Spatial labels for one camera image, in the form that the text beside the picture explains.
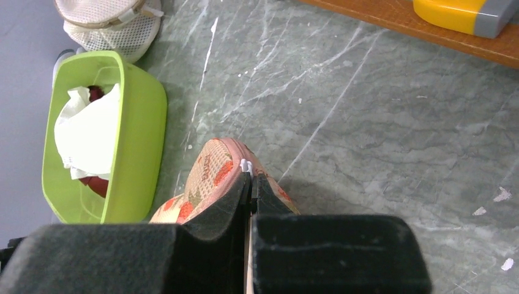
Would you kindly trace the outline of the orange wooden shelf rack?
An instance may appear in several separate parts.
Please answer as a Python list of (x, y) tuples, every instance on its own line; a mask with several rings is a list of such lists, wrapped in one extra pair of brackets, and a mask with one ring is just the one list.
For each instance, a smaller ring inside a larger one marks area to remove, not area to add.
[(424, 21), (414, 12), (413, 1), (308, 1), (308, 4), (513, 69), (518, 68), (518, 11), (497, 38), (487, 39)]

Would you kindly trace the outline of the dark red garment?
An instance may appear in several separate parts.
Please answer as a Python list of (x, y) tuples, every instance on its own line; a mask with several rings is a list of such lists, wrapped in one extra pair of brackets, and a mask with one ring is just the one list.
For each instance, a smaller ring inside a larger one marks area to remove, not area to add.
[[(101, 87), (96, 85), (88, 86), (89, 89), (89, 101), (94, 102), (101, 99), (105, 94)], [(80, 178), (79, 181), (84, 185), (88, 186), (93, 192), (102, 198), (106, 198), (109, 181), (102, 179), (98, 176), (87, 176)]]

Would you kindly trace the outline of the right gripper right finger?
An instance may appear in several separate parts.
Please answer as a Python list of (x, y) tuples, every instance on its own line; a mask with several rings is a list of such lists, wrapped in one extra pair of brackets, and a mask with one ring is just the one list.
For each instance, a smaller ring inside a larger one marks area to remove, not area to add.
[(252, 293), (431, 293), (416, 237), (382, 214), (297, 215), (265, 176), (252, 186)]

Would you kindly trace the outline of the white garment in basin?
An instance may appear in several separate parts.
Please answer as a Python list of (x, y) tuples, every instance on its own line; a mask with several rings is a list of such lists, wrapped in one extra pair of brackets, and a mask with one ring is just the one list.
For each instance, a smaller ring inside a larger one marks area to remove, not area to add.
[(54, 125), (54, 140), (63, 167), (72, 179), (108, 180), (119, 125), (120, 84), (91, 102), (89, 88), (67, 91), (68, 101)]

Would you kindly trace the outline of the floral mesh laundry bag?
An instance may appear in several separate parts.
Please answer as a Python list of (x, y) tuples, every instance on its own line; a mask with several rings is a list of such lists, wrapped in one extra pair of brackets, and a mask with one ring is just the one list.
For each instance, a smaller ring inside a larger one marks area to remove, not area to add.
[(202, 147), (183, 193), (161, 205), (152, 224), (173, 224), (166, 293), (257, 293), (262, 277), (286, 267), (261, 250), (260, 220), (298, 209), (255, 153), (233, 138)]

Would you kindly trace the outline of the yellow grey tape dispenser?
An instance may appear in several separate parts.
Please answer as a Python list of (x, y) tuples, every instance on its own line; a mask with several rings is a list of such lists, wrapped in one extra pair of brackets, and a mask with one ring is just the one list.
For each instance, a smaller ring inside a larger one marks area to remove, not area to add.
[(518, 11), (518, 1), (413, 0), (413, 9), (432, 25), (495, 39)]

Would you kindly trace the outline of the green plastic basin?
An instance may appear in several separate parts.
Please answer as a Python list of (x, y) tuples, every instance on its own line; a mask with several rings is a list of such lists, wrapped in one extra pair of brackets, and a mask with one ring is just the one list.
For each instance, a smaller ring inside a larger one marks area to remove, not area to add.
[[(105, 197), (97, 195), (64, 168), (54, 142), (54, 124), (78, 86), (121, 88), (114, 160)], [(115, 51), (90, 51), (60, 63), (50, 99), (43, 148), (42, 190), (65, 224), (129, 223), (151, 209), (162, 158), (167, 114), (166, 92), (151, 74)]]

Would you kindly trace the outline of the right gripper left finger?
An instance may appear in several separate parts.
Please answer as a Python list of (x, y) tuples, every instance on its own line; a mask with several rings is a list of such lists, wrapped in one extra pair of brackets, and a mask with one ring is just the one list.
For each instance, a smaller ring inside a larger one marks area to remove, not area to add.
[(41, 227), (15, 249), (2, 293), (245, 293), (251, 177), (185, 224)]

